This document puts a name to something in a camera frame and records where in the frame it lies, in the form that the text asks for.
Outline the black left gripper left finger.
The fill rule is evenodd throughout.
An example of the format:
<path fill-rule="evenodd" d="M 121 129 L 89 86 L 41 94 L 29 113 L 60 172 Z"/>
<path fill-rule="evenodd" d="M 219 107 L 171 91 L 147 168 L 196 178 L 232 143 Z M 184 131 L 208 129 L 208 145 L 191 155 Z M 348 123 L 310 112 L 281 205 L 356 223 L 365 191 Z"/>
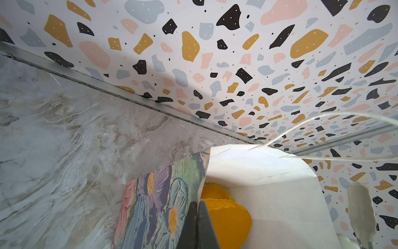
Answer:
<path fill-rule="evenodd" d="M 176 249 L 196 249 L 197 237 L 198 203 L 191 202 L 184 221 L 181 236 Z"/>

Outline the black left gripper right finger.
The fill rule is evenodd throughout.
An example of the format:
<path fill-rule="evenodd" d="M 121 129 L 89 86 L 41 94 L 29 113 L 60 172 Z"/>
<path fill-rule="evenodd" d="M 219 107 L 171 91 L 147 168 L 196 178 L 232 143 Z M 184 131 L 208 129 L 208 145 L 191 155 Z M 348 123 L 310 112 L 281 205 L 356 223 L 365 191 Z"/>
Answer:
<path fill-rule="evenodd" d="M 197 248 L 220 249 L 205 201 L 200 201 L 198 207 Z"/>

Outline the large oval seeded bread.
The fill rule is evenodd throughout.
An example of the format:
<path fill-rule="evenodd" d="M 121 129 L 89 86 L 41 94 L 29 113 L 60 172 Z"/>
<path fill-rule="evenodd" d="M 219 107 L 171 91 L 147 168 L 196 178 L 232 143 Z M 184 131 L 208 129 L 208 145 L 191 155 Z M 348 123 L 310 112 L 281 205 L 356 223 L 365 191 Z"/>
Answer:
<path fill-rule="evenodd" d="M 222 249 L 239 249 L 247 239 L 252 219 L 249 212 L 231 200 L 205 199 L 211 223 Z"/>

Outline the small round orange bun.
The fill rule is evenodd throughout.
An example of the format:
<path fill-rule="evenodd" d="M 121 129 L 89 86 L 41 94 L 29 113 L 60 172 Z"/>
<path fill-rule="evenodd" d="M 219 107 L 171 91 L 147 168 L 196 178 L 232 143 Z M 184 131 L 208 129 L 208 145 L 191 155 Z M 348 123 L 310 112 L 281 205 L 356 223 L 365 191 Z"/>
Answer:
<path fill-rule="evenodd" d="M 205 184 L 202 189 L 201 199 L 234 201 L 234 198 L 231 196 L 228 190 L 217 183 Z"/>

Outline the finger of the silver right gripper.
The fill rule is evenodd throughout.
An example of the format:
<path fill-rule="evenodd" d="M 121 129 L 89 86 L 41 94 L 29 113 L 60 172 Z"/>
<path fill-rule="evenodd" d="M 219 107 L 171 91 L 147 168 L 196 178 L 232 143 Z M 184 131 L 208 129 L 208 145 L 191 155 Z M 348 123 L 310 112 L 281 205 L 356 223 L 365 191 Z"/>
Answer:
<path fill-rule="evenodd" d="M 357 242 L 362 249 L 373 249 L 377 223 L 369 189 L 359 182 L 352 182 L 347 187 L 347 194 L 348 215 Z"/>

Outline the floral paper gift bag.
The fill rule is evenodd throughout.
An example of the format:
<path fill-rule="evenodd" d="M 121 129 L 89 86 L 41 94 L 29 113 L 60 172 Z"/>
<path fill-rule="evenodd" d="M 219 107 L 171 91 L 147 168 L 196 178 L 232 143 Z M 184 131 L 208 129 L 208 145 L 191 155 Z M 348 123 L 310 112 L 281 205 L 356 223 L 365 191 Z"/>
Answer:
<path fill-rule="evenodd" d="M 349 219 L 347 187 L 369 189 L 373 249 L 398 246 L 398 133 L 334 142 L 309 155 L 268 145 L 223 145 L 129 181 L 114 249 L 176 249 L 191 202 L 217 183 L 250 214 L 240 249 L 361 249 Z"/>

